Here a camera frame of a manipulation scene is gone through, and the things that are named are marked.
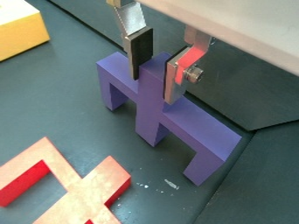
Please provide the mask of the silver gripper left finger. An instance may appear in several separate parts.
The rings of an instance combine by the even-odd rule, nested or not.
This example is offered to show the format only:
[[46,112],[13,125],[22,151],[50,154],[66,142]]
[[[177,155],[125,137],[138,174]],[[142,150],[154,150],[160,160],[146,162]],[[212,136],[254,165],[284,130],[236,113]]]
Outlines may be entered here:
[[141,5],[134,0],[106,0],[112,7],[128,57],[130,77],[138,79],[138,67],[153,56],[153,29],[146,26]]

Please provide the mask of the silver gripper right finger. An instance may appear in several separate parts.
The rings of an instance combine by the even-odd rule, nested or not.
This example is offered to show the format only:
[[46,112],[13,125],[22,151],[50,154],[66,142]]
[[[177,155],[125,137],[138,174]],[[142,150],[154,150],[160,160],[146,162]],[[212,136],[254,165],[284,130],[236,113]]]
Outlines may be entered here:
[[198,31],[189,25],[184,30],[185,46],[165,62],[162,98],[173,104],[182,96],[186,83],[197,83],[202,70],[196,67],[196,62],[209,49],[210,35]]

